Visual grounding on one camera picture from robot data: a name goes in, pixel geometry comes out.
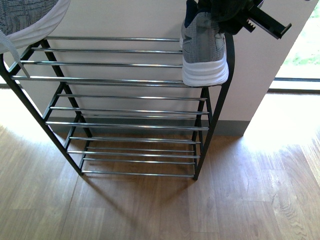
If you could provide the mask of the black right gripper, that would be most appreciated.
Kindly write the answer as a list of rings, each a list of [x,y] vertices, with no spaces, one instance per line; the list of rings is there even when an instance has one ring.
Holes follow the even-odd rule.
[[[260,9],[262,4],[262,0],[212,0],[212,19],[223,32],[231,35],[236,35],[242,28],[251,33],[259,26],[274,38],[281,39],[292,24],[281,24]]]

